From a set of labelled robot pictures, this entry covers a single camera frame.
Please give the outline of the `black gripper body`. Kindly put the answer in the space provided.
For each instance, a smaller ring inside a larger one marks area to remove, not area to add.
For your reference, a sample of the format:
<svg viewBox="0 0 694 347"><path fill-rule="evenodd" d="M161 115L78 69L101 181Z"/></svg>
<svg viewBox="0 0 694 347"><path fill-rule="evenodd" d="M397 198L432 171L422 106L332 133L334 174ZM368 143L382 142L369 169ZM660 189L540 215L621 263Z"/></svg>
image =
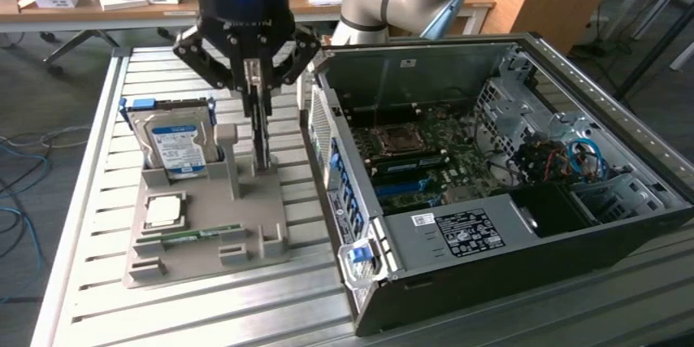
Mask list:
<svg viewBox="0 0 694 347"><path fill-rule="evenodd" d="M232 59L256 58L261 46L277 51L292 38L289 0L197 0L198 31Z"/></svg>

